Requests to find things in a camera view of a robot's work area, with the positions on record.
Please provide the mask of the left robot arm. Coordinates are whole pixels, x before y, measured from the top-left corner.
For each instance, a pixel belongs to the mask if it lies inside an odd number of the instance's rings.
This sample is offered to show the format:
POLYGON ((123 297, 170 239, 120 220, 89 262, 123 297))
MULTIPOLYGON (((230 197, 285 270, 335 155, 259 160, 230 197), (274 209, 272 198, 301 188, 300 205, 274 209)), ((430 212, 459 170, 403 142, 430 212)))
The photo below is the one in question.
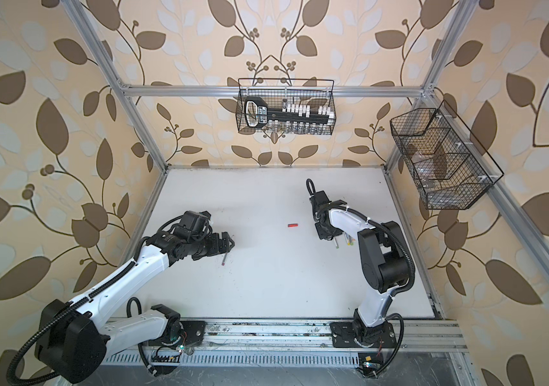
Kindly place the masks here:
POLYGON ((226 256, 232 236, 215 233, 209 212, 187 211, 143 237, 133 257, 99 284, 69 302, 55 300, 41 313, 39 330, 10 360, 10 385, 36 385, 62 377, 71 383, 88 378, 108 357, 151 340, 180 352, 192 343, 178 312, 162 304, 118 323, 111 318, 120 307, 139 305, 136 293, 175 263, 190 257, 226 256))

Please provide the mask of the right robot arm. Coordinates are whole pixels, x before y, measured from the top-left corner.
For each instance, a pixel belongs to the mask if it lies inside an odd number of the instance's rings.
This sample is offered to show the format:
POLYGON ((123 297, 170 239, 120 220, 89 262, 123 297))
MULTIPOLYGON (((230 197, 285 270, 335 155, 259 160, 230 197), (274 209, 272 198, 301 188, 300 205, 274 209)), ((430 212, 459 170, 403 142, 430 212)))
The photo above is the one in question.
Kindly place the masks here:
POLYGON ((415 283, 416 267, 400 225, 371 220, 345 201, 331 201, 324 191, 310 190, 309 202, 319 239, 332 241, 345 234, 358 244, 370 289, 355 310, 352 328, 356 341, 369 346, 384 330, 394 297, 415 283))

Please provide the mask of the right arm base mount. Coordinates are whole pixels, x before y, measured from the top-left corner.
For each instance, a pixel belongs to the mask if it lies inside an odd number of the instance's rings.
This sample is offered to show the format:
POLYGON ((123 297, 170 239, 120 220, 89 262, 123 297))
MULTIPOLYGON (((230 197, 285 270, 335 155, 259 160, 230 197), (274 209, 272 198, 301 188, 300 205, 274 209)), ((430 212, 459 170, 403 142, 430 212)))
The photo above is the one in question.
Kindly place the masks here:
POLYGON ((361 321, 334 322, 330 324, 332 346, 335 348, 395 348, 397 339, 393 325, 384 322, 380 326, 367 327, 361 321))

